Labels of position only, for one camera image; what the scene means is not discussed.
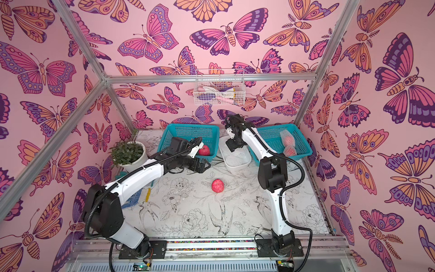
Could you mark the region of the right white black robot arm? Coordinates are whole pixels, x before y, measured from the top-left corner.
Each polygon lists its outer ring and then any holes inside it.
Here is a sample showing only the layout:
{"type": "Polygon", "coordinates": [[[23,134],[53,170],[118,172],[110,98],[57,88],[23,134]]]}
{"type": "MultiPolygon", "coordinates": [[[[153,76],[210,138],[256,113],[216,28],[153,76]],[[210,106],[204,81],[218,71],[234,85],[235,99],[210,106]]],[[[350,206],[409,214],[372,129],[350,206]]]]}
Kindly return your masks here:
{"type": "Polygon", "coordinates": [[[261,137],[255,125],[244,120],[239,114],[230,114],[225,118],[225,129],[230,136],[226,141],[231,152],[238,148],[249,146],[254,151],[259,160],[258,182],[262,189],[267,191],[270,199],[272,216],[271,226],[271,244],[275,254],[278,256],[287,256],[289,263],[294,256],[291,253],[291,247],[296,245],[294,229],[306,231],[309,233],[309,241],[306,253],[302,263],[294,272],[300,272],[308,261],[313,241],[313,230],[307,227],[299,227],[287,219],[287,207],[285,206],[285,192],[298,187],[305,180],[305,170],[297,161],[277,153],[261,137]],[[300,171],[300,179],[290,185],[287,185],[288,171],[287,163],[294,164],[300,171]]]}

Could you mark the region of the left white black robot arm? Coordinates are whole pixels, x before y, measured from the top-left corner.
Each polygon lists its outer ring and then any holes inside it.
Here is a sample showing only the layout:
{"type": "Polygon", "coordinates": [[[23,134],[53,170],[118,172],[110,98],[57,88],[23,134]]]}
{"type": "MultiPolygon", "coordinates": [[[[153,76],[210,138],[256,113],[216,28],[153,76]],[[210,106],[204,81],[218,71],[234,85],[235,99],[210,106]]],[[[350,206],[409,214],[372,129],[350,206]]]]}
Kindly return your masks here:
{"type": "Polygon", "coordinates": [[[103,238],[113,245],[123,245],[136,258],[148,257],[149,237],[126,221],[122,207],[133,195],[177,168],[196,173],[208,170],[210,163],[197,157],[203,146],[201,137],[190,141],[174,137],[169,147],[151,156],[142,166],[106,185],[91,186],[81,216],[85,238],[103,238]]]}

